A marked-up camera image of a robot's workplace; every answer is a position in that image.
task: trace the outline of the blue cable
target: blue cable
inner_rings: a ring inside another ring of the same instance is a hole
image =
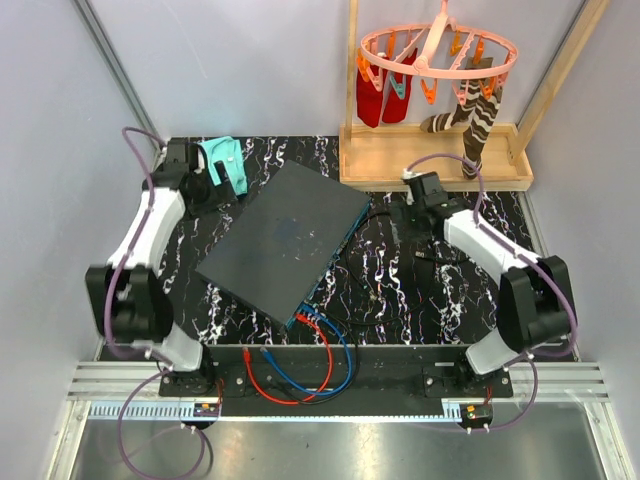
[[[344,335],[342,335],[342,332],[340,330],[338,330],[333,323],[331,323],[329,320],[327,320],[326,317],[323,317],[322,315],[319,315],[318,313],[316,313],[313,310],[311,310],[309,307],[306,307],[306,308],[304,308],[304,307],[305,307],[305,305],[303,305],[303,307],[301,308],[302,311],[304,311],[304,312],[308,312],[308,311],[313,312],[313,315],[315,315],[318,320],[320,320],[321,322],[324,322],[331,330],[333,330],[333,332],[340,339],[340,343],[342,343],[342,345],[344,345],[344,349],[345,349],[345,352],[347,354],[348,372],[347,372],[347,378],[344,380],[344,382],[342,382],[342,385],[340,385],[339,387],[334,388],[333,390],[328,391],[328,392],[318,392],[318,391],[315,391],[315,390],[307,390],[303,386],[298,385],[289,375],[287,375],[285,373],[284,370],[282,370],[282,368],[280,368],[280,366],[276,363],[276,359],[273,358],[273,355],[271,354],[271,352],[269,350],[267,350],[265,347],[262,347],[260,349],[260,351],[262,352],[262,355],[264,356],[264,359],[267,362],[269,362],[269,364],[273,367],[273,369],[276,372],[278,372],[278,375],[280,375],[287,382],[289,382],[292,387],[297,388],[298,390],[300,390],[300,391],[302,391],[302,392],[304,392],[304,393],[306,393],[308,395],[315,395],[317,397],[335,395],[336,393],[340,392],[341,390],[344,390],[347,387],[347,385],[349,385],[349,381],[351,380],[351,377],[353,376],[353,360],[351,358],[351,352],[349,351],[349,345],[347,344],[347,341],[345,340]]]

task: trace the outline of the wooden frame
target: wooden frame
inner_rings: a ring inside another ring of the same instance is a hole
[[[525,148],[551,106],[610,0],[585,0],[543,81],[519,123],[496,124],[482,155],[485,188],[491,191],[524,191],[533,182]],[[462,132],[454,127],[425,134],[418,125],[390,125],[375,129],[353,125],[356,81],[356,32],[358,0],[350,0],[345,124],[340,128],[340,181],[364,191],[402,191],[402,170],[413,160],[437,152],[461,154]],[[449,191],[477,191],[478,182],[466,180],[459,165],[435,159],[423,168],[438,172]]]

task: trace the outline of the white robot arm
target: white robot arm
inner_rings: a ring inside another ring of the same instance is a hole
[[[215,187],[204,163],[197,144],[169,142],[165,161],[152,173],[153,206],[132,251],[127,252],[149,209],[146,182],[140,207],[122,243],[106,264],[88,269],[85,281],[98,332],[105,335],[108,285],[117,265],[129,253],[112,300],[111,325],[116,342],[166,359],[175,372],[210,379],[213,372],[207,361],[208,350],[173,321],[171,302],[158,280],[162,254],[185,214],[195,217],[235,200],[224,167],[216,165],[223,181]]]
[[[526,350],[570,332],[571,323],[557,296],[522,258],[537,264],[573,308],[566,264],[540,258],[509,240],[456,198],[449,198],[438,175],[408,175],[407,203],[391,206],[394,228],[408,240],[440,239],[466,253],[499,286],[496,328],[465,351],[456,374],[468,381],[492,374]]]

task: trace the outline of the black marble surface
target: black marble surface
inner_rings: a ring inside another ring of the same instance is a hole
[[[207,344],[315,343],[318,339],[300,325],[281,334],[269,319],[205,283],[195,269],[285,160],[337,180],[338,138],[252,137],[240,141],[249,183],[246,198],[219,212],[178,224],[162,259],[160,279],[164,290],[173,303],[176,322]],[[385,210],[389,202],[402,195],[372,194],[372,211]],[[463,196],[472,201],[476,198],[476,194]],[[482,214],[509,238],[531,248],[515,193],[486,194]],[[326,273],[314,301],[341,318],[373,321],[404,314],[428,296],[424,308],[400,321],[358,328],[356,334],[362,344],[473,343],[481,339],[495,325],[496,286],[473,262],[438,266],[432,276],[432,265],[413,255],[417,247],[398,248],[388,217],[374,219],[357,235],[351,253],[353,270],[371,286],[370,291],[364,292],[349,278],[342,258]],[[446,245],[436,248],[438,254],[451,256]]]

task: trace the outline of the white panel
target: white panel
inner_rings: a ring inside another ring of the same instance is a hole
[[[141,174],[120,136],[133,117],[72,2],[1,10],[0,464],[31,480],[75,365],[96,349],[84,274],[126,233]]]
[[[164,135],[335,135],[344,121],[347,0],[93,0],[140,98]],[[515,42],[521,57],[500,121],[516,122],[581,0],[451,0],[460,24]],[[428,23],[439,0],[360,0],[358,39]],[[407,121],[429,107],[414,79]]]
[[[640,3],[611,2],[528,149],[550,253],[564,258],[582,356],[600,363],[640,471]]]

